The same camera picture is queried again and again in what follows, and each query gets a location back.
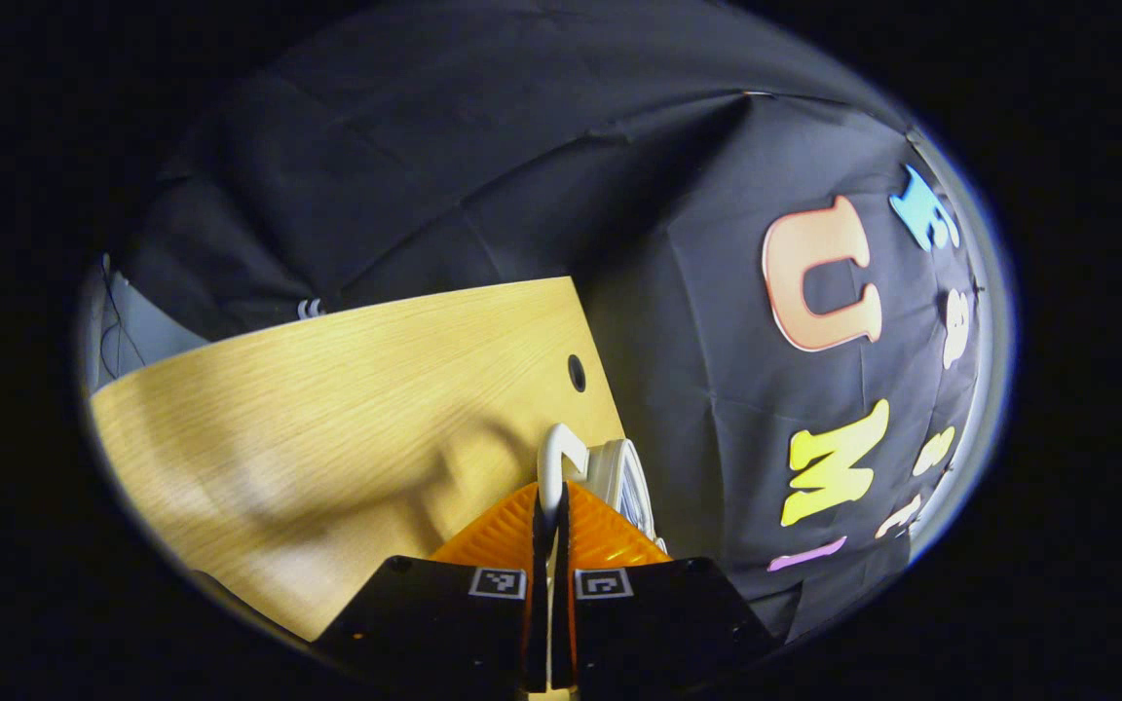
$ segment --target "light wood tabletop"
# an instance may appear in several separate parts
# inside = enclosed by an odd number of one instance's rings
[[[128,373],[91,404],[151,535],[307,642],[384,559],[431,555],[533,482],[553,424],[588,445],[624,437],[570,278],[234,336]]]

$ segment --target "blue letter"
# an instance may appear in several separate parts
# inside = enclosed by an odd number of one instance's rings
[[[904,164],[903,167],[908,168],[908,174],[911,176],[908,179],[908,190],[901,196],[891,195],[890,207],[899,214],[908,225],[908,231],[926,251],[930,249],[930,239],[938,248],[947,246],[947,239],[958,248],[958,227],[949,218],[947,210],[942,209],[942,203],[930,190],[929,183],[926,183],[926,178],[920,177],[912,166]]]

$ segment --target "black fabric backdrop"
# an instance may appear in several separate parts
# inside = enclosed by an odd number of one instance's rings
[[[82,442],[68,338],[82,267],[193,116],[350,8],[0,3],[0,698],[373,698],[151,554]],[[1122,698],[1122,3],[761,9],[960,155],[1009,233],[1024,343],[951,532],[748,698]]]
[[[931,178],[910,126],[726,6],[387,4],[218,100],[162,169],[123,266],[206,338],[295,321],[301,298],[339,311],[574,276],[671,554],[717,557],[748,599],[802,585],[798,611],[764,619],[797,638],[904,568],[907,544],[874,533],[930,497],[945,464],[910,478],[927,439],[965,432],[976,353],[944,372],[941,350],[948,289],[978,297],[971,242],[922,252],[891,211],[904,164]],[[772,321],[761,248],[774,219],[836,195],[873,265],[816,268],[806,297],[836,310],[876,284],[882,339],[804,353]],[[858,464],[872,488],[782,527],[791,436],[879,399],[890,430]],[[837,555],[765,571],[842,536]],[[824,584],[848,572],[854,585]]]

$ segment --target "cable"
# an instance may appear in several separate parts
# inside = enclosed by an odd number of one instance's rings
[[[125,331],[123,315],[120,314],[120,306],[114,303],[114,294],[111,293],[111,270],[107,266],[105,261],[103,261],[102,265],[102,287],[107,289],[107,298],[110,298],[111,301],[111,310],[114,312],[114,323],[108,325],[105,331],[102,332],[102,339],[101,341],[99,341],[99,360],[102,360],[102,368],[105,369],[108,376],[111,376],[111,379],[119,379],[119,373],[111,372],[111,367],[107,363],[107,336],[110,335],[112,331],[116,331],[117,329],[119,329],[120,331],[120,342],[116,343],[116,350],[114,350],[116,353],[114,367],[117,371],[119,371],[120,369],[119,358],[120,358],[120,351],[123,348],[125,338],[129,339],[129,345],[132,345],[132,351],[134,353],[137,354],[137,360],[139,360],[139,362],[141,362],[142,366],[146,365],[146,359],[144,359],[144,357],[141,356],[141,351],[137,348],[137,342],[132,341],[132,336],[130,336],[129,333]]]
[[[111,293],[111,270],[108,269],[108,267],[107,267],[107,265],[104,262],[103,262],[103,266],[102,266],[102,284],[103,284],[103,287],[107,287],[107,297],[110,298],[110,301],[111,301],[111,310],[114,311],[114,323],[111,324],[110,328],[107,328],[107,331],[110,331],[110,329],[120,328],[120,336],[129,339],[129,345],[132,345],[132,351],[134,351],[134,353],[137,354],[137,360],[139,360],[139,362],[141,362],[142,367],[146,366],[146,359],[144,359],[144,357],[141,356],[141,351],[137,348],[137,342],[132,341],[132,336],[129,335],[128,331],[125,331],[125,328],[123,328],[123,315],[120,315],[120,306],[114,303],[114,294]],[[107,341],[107,332],[102,333],[102,341],[103,342]],[[120,367],[120,363],[119,363],[120,345],[122,345],[122,342],[120,342],[120,344],[116,345],[116,356],[117,356],[116,369],[119,369],[119,367]],[[107,359],[105,359],[105,356],[103,356],[102,365],[104,366],[105,363],[107,363]]]

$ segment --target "white plastic hook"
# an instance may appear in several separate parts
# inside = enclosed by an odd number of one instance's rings
[[[562,455],[570,458],[573,468],[562,467]],[[570,431],[570,426],[557,424],[549,428],[535,462],[535,478],[540,482],[540,509],[543,509],[543,522],[548,529],[557,524],[562,480],[587,481],[588,455],[587,444]]]

